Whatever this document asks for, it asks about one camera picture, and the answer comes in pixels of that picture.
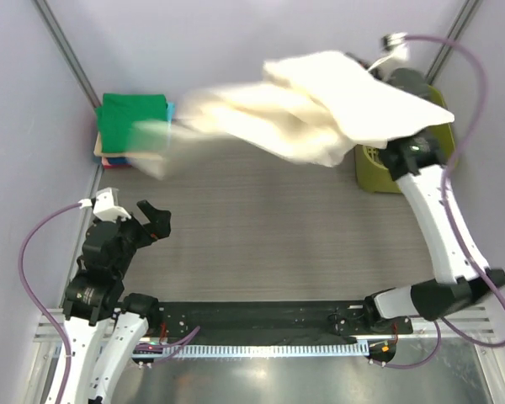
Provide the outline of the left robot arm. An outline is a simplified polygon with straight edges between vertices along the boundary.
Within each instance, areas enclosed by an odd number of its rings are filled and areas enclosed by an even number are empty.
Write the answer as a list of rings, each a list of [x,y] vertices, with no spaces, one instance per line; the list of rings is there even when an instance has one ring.
[[[126,210],[94,214],[63,303],[67,340],[55,374],[67,380],[52,381],[49,403],[109,403],[135,345],[160,330],[158,299],[123,296],[123,280],[139,249],[169,237],[171,213],[137,205],[145,224]]]

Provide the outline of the white t shirt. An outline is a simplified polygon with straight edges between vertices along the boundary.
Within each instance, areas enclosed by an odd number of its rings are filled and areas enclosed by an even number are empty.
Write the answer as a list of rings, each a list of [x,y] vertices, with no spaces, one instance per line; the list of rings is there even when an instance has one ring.
[[[454,119],[330,50],[266,61],[259,82],[198,89],[178,103],[171,124],[136,121],[127,149],[151,155],[152,163],[135,165],[155,178],[230,139],[293,163],[335,167],[357,145],[384,148]]]

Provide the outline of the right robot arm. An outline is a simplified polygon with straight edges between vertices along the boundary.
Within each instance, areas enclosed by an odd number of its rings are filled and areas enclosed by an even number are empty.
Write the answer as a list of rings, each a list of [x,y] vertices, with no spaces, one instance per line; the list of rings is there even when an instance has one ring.
[[[393,319],[420,316],[438,320],[472,306],[491,294],[491,286],[505,286],[505,271],[490,268],[466,225],[460,227],[471,258],[484,270],[481,278],[452,232],[442,201],[440,181],[446,157],[429,128],[416,135],[389,141],[379,159],[412,208],[430,254],[434,277],[418,284],[384,290],[364,299],[362,320],[380,333]]]

